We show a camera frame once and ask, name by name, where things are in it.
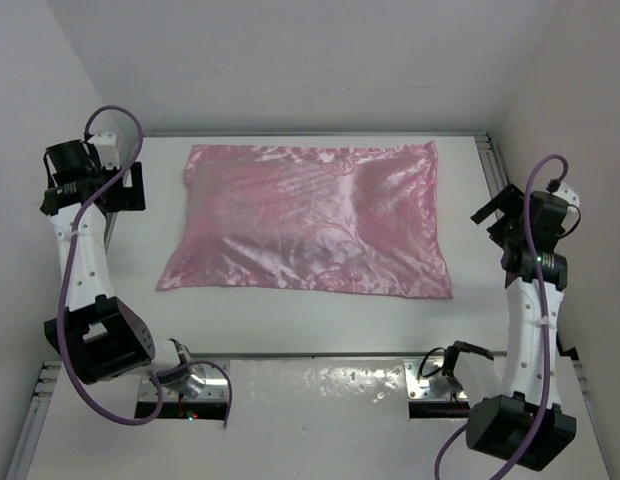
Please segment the pink pillowcase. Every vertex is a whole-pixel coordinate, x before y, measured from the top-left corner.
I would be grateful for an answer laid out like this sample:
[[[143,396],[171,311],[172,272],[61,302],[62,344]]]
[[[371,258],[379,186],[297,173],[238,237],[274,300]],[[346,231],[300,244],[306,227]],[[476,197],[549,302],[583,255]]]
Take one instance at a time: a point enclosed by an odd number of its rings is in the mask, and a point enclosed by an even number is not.
[[[433,142],[386,148],[199,144],[161,291],[259,287],[449,299]]]

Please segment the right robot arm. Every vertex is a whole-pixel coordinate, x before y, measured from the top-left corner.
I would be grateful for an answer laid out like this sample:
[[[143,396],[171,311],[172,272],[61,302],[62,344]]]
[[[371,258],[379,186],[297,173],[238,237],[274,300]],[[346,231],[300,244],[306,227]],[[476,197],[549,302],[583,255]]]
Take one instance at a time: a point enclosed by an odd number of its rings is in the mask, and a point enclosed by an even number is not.
[[[469,449],[509,460],[533,436],[518,465],[541,471],[576,436],[576,420],[563,413],[555,380],[558,312],[568,264],[557,243],[580,221],[580,200],[567,183],[553,180],[526,200],[509,184],[471,217],[481,224],[501,217],[487,232],[503,251],[508,345],[504,371],[493,354],[457,341],[445,350],[441,375],[467,396],[465,441]]]

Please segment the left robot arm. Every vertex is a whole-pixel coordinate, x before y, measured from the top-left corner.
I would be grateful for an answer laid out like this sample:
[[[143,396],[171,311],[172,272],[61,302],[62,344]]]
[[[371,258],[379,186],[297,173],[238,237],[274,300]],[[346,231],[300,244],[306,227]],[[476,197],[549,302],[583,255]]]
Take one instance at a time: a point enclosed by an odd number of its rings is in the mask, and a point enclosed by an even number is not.
[[[47,148],[48,187],[41,211],[55,232],[59,258],[73,263],[64,302],[64,330],[70,363],[87,385],[120,375],[156,373],[162,385],[179,390],[189,371],[186,347],[176,340],[156,340],[149,327],[114,292],[106,260],[107,217],[142,211],[142,167],[131,169],[131,183],[118,180],[87,211],[85,201],[121,169],[118,138],[90,134]]]

